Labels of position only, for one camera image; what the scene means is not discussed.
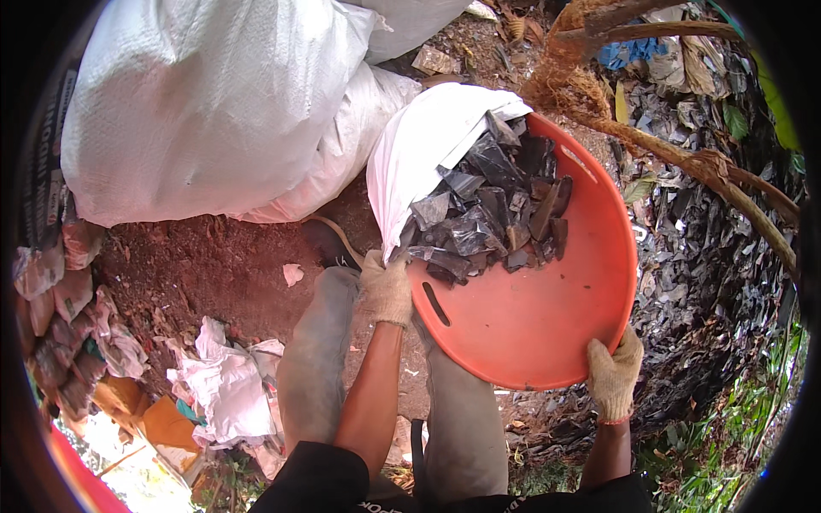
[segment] gloved hand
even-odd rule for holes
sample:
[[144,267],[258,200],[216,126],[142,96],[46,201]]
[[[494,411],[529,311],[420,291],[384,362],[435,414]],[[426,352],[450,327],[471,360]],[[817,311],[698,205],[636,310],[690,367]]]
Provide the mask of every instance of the gloved hand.
[[391,323],[405,329],[411,325],[413,302],[406,272],[410,261],[408,253],[400,254],[386,269],[382,267],[382,251],[371,250],[365,256],[360,281],[367,305],[374,311],[374,323]]
[[616,351],[593,339],[587,345],[587,388],[599,407],[601,424],[619,424],[633,413],[633,388],[639,377],[644,345],[628,324]]

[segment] black plastic scrap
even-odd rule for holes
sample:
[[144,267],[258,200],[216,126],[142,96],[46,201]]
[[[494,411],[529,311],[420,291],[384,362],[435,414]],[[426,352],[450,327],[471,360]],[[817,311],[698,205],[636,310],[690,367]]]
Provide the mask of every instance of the black plastic scrap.
[[428,275],[451,287],[496,262],[513,273],[565,253],[573,180],[556,181],[555,143],[530,135],[523,117],[504,122],[487,111],[485,121],[488,131],[454,169],[437,167],[443,181],[411,204],[415,223],[400,237]]

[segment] person's arm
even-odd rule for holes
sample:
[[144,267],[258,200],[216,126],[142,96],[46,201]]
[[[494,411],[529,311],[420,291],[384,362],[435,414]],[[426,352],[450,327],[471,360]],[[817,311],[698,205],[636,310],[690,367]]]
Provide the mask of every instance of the person's arm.
[[359,455],[373,478],[382,469],[397,425],[402,326],[377,323],[348,392],[333,445]]
[[365,304],[373,310],[376,326],[353,387],[348,392],[333,445],[356,453],[371,478],[379,474],[391,448],[397,425],[399,360],[402,336],[411,323],[413,303],[406,267],[401,255],[385,269],[382,252],[365,256],[360,280]]
[[633,388],[643,356],[644,346],[630,325],[612,356],[596,339],[588,345],[587,388],[599,408],[599,429],[581,474],[582,488],[596,488],[630,473]]

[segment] white sack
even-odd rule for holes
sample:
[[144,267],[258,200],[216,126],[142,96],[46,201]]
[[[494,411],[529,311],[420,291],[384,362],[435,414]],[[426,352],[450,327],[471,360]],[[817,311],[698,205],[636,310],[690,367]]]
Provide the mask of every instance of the white sack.
[[238,216],[297,186],[375,19],[333,0],[113,0],[62,132],[78,215]]
[[256,363],[241,347],[227,346],[222,324],[203,317],[194,345],[200,359],[181,358],[180,368],[168,376],[184,380],[205,411],[208,425],[194,428],[194,440],[203,447],[216,442],[211,447],[222,449],[241,440],[254,445],[275,434]]
[[322,134],[306,176],[269,204],[236,216],[249,222],[294,222],[336,198],[368,162],[391,117],[420,93],[405,76],[362,62],[345,89],[342,105]]
[[389,30],[374,30],[365,61],[378,64],[420,46],[455,20],[471,0],[351,0],[385,18]]
[[510,91],[449,82],[432,87],[394,116],[368,160],[368,199],[382,232],[383,261],[399,245],[411,203],[423,199],[487,130],[488,110],[507,121],[533,109]]

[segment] forearm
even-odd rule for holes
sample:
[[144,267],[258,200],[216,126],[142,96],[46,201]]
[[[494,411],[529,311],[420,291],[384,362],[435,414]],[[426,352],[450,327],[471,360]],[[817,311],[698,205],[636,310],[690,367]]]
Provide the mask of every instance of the forearm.
[[359,374],[348,392],[333,445],[354,452],[373,478],[382,469],[397,424],[403,329],[377,323]]
[[581,488],[596,488],[630,473],[630,421],[600,424],[581,473]]

